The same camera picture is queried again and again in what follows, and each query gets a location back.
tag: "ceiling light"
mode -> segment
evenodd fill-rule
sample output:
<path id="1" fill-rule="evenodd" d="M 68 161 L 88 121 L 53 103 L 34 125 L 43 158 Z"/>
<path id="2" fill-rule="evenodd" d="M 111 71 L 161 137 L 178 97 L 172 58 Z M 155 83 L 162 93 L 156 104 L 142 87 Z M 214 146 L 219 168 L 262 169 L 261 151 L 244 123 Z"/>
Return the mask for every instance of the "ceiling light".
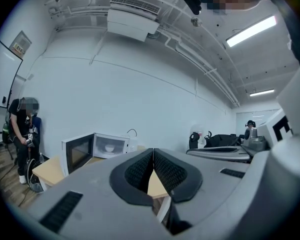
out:
<path id="1" fill-rule="evenodd" d="M 235 46 L 236 44 L 254 36 L 255 34 L 260 33 L 270 27 L 273 27 L 277 24 L 275 16 L 271 16 L 269 18 L 260 21 L 259 23 L 241 31 L 240 33 L 230 37 L 226 40 L 230 47 Z"/>
<path id="2" fill-rule="evenodd" d="M 274 91 L 275 91 L 275 89 L 254 92 L 254 93 L 250 93 L 250 96 L 252 97 L 252 96 L 257 96 L 257 95 L 261 95 L 261 94 L 269 94 L 269 93 L 273 93 Z"/>

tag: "framed sign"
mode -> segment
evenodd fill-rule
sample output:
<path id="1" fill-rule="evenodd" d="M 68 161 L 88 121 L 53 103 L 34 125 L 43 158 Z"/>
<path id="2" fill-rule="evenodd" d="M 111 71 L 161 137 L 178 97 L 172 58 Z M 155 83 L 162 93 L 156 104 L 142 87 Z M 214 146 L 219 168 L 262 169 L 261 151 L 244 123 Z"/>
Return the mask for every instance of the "framed sign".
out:
<path id="1" fill-rule="evenodd" d="M 31 45 L 31 41 L 29 38 L 25 35 L 23 31 L 21 31 L 16 38 L 13 40 L 12 44 L 10 45 L 9 49 L 17 55 L 19 58 L 23 58 L 25 55 L 27 49 Z"/>

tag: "cable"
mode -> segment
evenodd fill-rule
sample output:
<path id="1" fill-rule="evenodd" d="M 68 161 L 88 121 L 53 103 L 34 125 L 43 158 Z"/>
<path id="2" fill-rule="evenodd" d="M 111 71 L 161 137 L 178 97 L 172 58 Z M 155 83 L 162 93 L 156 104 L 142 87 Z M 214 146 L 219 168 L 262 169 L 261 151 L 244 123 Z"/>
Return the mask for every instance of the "cable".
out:
<path id="1" fill-rule="evenodd" d="M 9 149 L 9 145 L 6 145 L 6 148 L 8 149 L 8 152 L 9 152 L 10 156 L 12 157 L 12 154 L 11 154 L 10 149 Z M 14 161 L 14 164 L 13 164 L 13 166 L 10 168 L 10 170 L 8 170 L 8 171 L 5 173 L 5 175 L 3 175 L 3 176 L 1 177 L 0 182 L 3 180 L 3 178 L 4 178 L 8 173 L 11 172 L 11 170 L 16 166 L 16 164 L 17 164 L 17 160 Z"/>
<path id="2" fill-rule="evenodd" d="M 2 179 L 3 179 L 8 173 L 11 172 L 11 170 L 12 170 L 15 166 L 16 166 L 16 165 L 14 164 L 14 165 L 10 168 L 10 170 L 8 170 L 8 171 L 5 173 L 5 175 L 2 176 L 2 178 L 0 179 L 0 182 L 2 181 Z"/>
<path id="3" fill-rule="evenodd" d="M 134 130 L 134 132 L 135 132 L 135 137 L 137 137 L 137 132 L 136 132 L 136 130 L 135 129 L 130 129 L 130 130 L 128 130 L 126 133 L 128 134 L 130 131 L 132 131 L 132 130 Z"/>
<path id="4" fill-rule="evenodd" d="M 21 203 L 19 203 L 18 207 L 20 207 L 20 205 L 22 205 L 22 203 L 25 201 L 27 194 L 30 192 L 30 188 L 28 188 L 28 191 L 25 193 Z"/>

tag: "bowl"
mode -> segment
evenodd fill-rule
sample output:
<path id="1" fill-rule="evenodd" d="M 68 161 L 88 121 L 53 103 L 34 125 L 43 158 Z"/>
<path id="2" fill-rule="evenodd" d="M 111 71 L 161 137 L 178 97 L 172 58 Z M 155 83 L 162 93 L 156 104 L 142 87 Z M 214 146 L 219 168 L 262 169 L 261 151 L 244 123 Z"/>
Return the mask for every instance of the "bowl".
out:
<path id="1" fill-rule="evenodd" d="M 107 144 L 104 148 L 107 152 L 112 152 L 115 150 L 115 145 Z"/>

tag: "sneaker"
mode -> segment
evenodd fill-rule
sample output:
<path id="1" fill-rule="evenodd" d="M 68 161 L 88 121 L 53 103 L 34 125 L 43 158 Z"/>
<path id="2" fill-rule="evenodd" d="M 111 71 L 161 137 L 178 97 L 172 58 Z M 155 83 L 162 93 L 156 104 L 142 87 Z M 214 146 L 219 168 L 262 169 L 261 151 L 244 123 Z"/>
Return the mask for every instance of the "sneaker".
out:
<path id="1" fill-rule="evenodd" d="M 19 176 L 19 181 L 20 181 L 21 184 L 26 184 L 27 183 L 26 177 L 24 175 Z"/>

